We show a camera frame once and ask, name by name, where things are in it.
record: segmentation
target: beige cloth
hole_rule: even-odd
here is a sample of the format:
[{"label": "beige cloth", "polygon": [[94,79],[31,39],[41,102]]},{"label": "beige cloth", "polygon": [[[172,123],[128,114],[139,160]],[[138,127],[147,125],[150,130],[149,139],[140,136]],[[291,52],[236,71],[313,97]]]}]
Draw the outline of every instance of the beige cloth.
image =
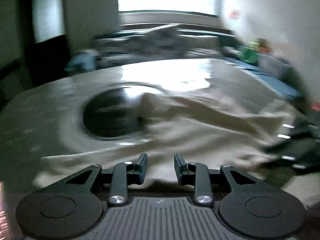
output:
[{"label": "beige cloth", "polygon": [[42,158],[43,170],[34,183],[45,187],[93,163],[111,168],[148,154],[147,187],[155,180],[176,182],[173,156],[182,154],[187,162],[205,163],[210,169],[222,164],[255,170],[271,156],[263,147],[275,143],[283,123],[292,124],[297,111],[275,99],[259,114],[252,114],[219,89],[196,90],[182,96],[145,94],[140,115],[147,121],[152,140],[144,144],[74,155]]}]

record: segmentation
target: green object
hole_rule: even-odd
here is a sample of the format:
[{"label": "green object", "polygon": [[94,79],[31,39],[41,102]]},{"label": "green object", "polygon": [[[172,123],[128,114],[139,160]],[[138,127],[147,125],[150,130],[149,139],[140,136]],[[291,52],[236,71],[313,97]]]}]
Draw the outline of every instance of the green object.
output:
[{"label": "green object", "polygon": [[258,52],[252,48],[242,47],[242,54],[238,55],[239,60],[255,65],[259,60]]}]

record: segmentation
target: silver screw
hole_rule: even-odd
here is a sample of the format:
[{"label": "silver screw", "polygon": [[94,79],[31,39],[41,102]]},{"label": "silver screw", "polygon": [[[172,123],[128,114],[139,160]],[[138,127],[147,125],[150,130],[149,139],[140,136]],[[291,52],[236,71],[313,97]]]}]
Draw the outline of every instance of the silver screw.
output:
[{"label": "silver screw", "polygon": [[210,203],[212,201],[212,198],[207,195],[199,196],[196,199],[199,203]]},{"label": "silver screw", "polygon": [[120,203],[123,203],[125,201],[125,198],[122,197],[122,196],[112,196],[109,198],[110,202],[111,203],[114,203],[114,204],[120,204]]}]

